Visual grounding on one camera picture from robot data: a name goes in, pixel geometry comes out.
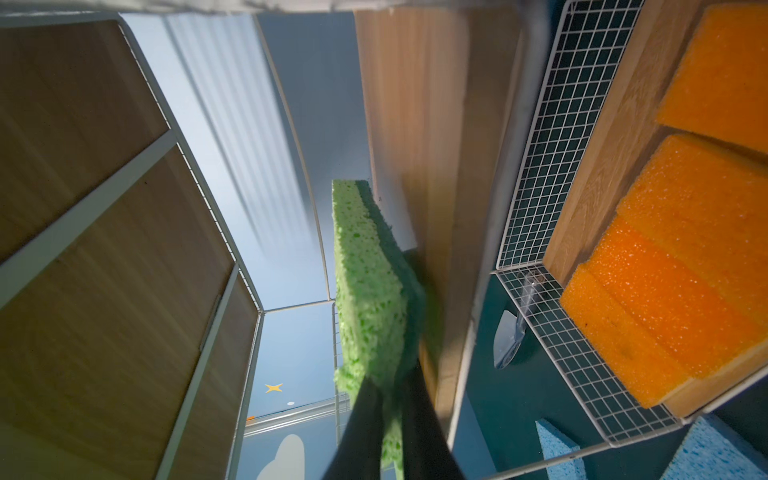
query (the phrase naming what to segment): orange sponge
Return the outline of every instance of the orange sponge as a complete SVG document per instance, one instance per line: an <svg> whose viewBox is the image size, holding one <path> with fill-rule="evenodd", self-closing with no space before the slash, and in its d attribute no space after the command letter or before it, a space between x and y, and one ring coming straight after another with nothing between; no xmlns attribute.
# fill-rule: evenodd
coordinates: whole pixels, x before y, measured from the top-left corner
<svg viewBox="0 0 768 480"><path fill-rule="evenodd" d="M629 393L645 408L688 380L686 372L580 265L560 304Z"/></svg>
<svg viewBox="0 0 768 480"><path fill-rule="evenodd" d="M674 135L617 212L731 306L768 326L768 168Z"/></svg>
<svg viewBox="0 0 768 480"><path fill-rule="evenodd" d="M768 153L768 5L704 11L657 121Z"/></svg>
<svg viewBox="0 0 768 480"><path fill-rule="evenodd" d="M621 217L587 262L590 273L691 375L716 372L765 337L681 262Z"/></svg>

